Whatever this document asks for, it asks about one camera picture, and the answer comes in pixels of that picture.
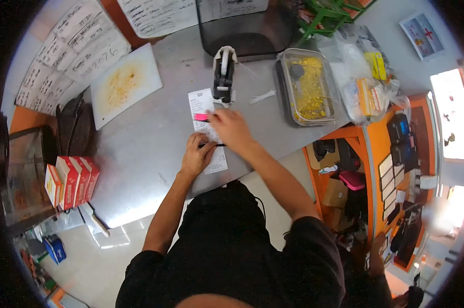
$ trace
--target white cutting board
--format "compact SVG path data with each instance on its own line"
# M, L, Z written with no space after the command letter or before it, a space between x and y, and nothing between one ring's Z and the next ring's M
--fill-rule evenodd
M91 84L95 128L162 87L150 43L111 66Z

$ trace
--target tile floor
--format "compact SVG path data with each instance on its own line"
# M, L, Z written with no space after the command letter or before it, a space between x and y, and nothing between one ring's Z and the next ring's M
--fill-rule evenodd
M302 150L284 157L280 163L300 181L314 200ZM281 250L285 244L282 235L290 229L289 216L256 172L240 180L265 204L266 228L272 245ZM85 225L59 233L67 259L56 265L50 258L44 258L41 264L67 293L90 308L114 307L126 266L141 251L152 218L153 215L111 229L111 237L104 237L101 233L92 236Z

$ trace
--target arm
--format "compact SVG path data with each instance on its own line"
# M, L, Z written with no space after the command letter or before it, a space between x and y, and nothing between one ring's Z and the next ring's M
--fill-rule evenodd
M201 149L198 148L199 143L204 139L206 139L206 136L198 132L189 137L186 153L182 159L181 170L177 173L174 183L148 227L142 251L153 250L162 255L167 254L175 232L179 227L182 208L189 188L194 179L210 163L215 151L217 143L214 141L207 143Z
M319 214L308 193L287 169L253 139L244 118L238 111L218 109L215 114L208 114L208 120L223 142L245 159L261 176L292 221L304 216L319 219Z
M384 275L384 263L379 255L379 249L382 247L386 236L380 233L373 241L371 252L369 253L369 274L368 282L368 304L369 307L392 307L391 292L389 290L386 276Z

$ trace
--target food residue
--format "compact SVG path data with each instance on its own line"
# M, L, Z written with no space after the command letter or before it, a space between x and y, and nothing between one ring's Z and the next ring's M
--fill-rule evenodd
M329 98L323 91L321 80L323 78L323 63L315 57L303 58L299 61L292 61L290 65L302 65L304 74L299 78L297 84L300 85L301 95L298 91L294 91L294 96L297 104L297 112L295 117L297 120L315 120L325 118L327 106L326 101Z
M139 71L137 63L129 63L115 71L105 84L107 94L106 112L117 109L130 98L132 91L141 83L143 73Z

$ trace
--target paper receipt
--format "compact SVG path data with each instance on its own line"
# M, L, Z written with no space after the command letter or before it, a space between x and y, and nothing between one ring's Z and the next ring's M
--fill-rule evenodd
M211 127L210 123L195 121L194 115L196 113L206 113L207 110L215 111L213 105L213 96L211 89L204 89L188 93L189 106L191 108L192 122L194 124L195 132L203 132L208 136L209 140L214 140L217 143L222 143L219 139L217 132ZM215 149L210 164L204 169L204 174L212 174L214 172L227 170L227 159L225 158L224 148L219 146Z

